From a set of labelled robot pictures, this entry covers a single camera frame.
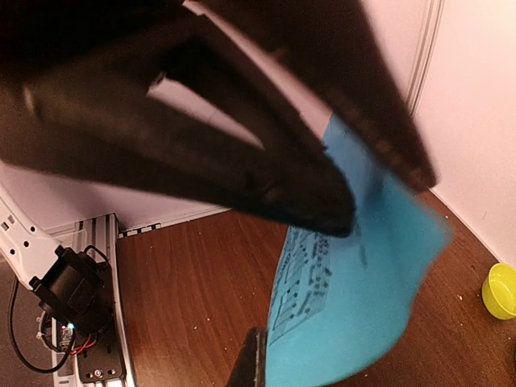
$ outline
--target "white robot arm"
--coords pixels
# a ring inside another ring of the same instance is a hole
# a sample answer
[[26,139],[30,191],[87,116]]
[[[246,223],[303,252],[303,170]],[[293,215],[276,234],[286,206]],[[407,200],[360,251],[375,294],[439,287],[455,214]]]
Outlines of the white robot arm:
[[112,305],[100,294],[104,283],[99,276],[109,268],[107,261],[98,264],[85,252],[60,246],[1,184],[0,252],[18,281],[41,300],[40,307],[64,326],[72,323],[87,336],[110,324]]
[[38,227],[0,184],[0,252],[29,290],[56,263],[59,242]]

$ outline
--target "metal bracket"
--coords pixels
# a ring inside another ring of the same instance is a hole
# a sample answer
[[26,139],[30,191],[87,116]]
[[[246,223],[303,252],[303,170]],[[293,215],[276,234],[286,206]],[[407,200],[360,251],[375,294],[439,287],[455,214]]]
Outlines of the metal bracket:
[[[102,296],[114,302],[111,269],[106,269],[100,277],[104,281]],[[78,343],[83,342],[81,339],[86,340],[86,337],[79,337]],[[77,356],[77,365],[82,383],[108,381],[125,376],[115,320],[107,331],[98,337],[97,345]]]

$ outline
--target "white wall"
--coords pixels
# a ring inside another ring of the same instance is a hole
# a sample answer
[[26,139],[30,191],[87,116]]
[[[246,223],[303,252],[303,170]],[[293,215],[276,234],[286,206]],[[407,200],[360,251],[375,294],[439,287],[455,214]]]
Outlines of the white wall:
[[[410,79],[422,24],[425,0],[364,0],[382,51],[403,93]],[[202,11],[194,3],[190,6]],[[285,70],[275,65],[260,50],[229,26],[221,27],[248,53],[301,111],[312,129],[322,136],[330,111]],[[183,106],[188,112],[221,127],[237,127],[211,105],[170,82],[153,95],[169,104]],[[100,214],[115,212],[126,227],[209,210],[213,206],[160,195],[120,189],[107,185],[50,177],[0,164],[0,181],[25,211],[42,227],[56,227]]]
[[414,67],[426,0],[362,0],[381,52],[406,96]]
[[516,2],[445,3],[417,119],[435,192],[516,265]]

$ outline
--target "white baseboard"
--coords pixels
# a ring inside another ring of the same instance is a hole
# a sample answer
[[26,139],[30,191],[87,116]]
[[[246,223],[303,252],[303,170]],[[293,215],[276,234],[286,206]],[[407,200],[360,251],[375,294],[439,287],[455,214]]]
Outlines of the white baseboard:
[[477,238],[478,240],[480,240],[480,242],[484,245],[485,248],[487,248],[487,250],[491,253],[491,255],[494,256],[494,258],[498,261],[498,262],[502,262],[502,260],[500,259],[499,256],[497,256],[497,254],[493,251],[492,248],[489,247],[489,245],[482,239],[482,237],[460,216],[459,213],[457,213],[451,206],[449,206],[447,203],[446,203],[446,200],[444,200],[435,190],[435,188],[432,188],[431,189],[431,192],[450,210],[450,212],[452,214],[454,214],[461,222],[462,224],[464,224],[466,226],[466,228],[468,230],[470,230],[472,232],[473,235],[475,235],[475,238]]
[[168,217],[157,219],[156,221],[146,222],[144,224],[136,225],[134,227],[121,230],[119,233],[119,238],[135,234],[141,234],[142,232],[152,231],[158,228],[172,226],[178,223],[189,222],[190,220],[205,218],[206,216],[220,214],[221,212],[225,212],[228,210],[229,208],[222,206],[204,206],[204,208],[200,210],[190,210],[180,214],[172,214]]

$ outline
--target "red wire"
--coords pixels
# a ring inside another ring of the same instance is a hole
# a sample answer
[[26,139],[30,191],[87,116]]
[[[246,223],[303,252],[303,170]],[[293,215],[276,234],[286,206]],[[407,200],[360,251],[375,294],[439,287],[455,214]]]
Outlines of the red wire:
[[83,351],[85,349],[90,349],[90,348],[94,347],[96,344],[97,344],[97,339],[95,339],[91,344],[88,344],[88,346],[84,347]]
[[89,341],[91,340],[91,335],[88,336],[88,339],[86,340],[86,342],[84,344],[82,344],[81,347],[79,348],[75,348],[73,351],[72,351],[72,355],[79,355],[80,353],[82,353],[86,347],[88,346],[89,344]]

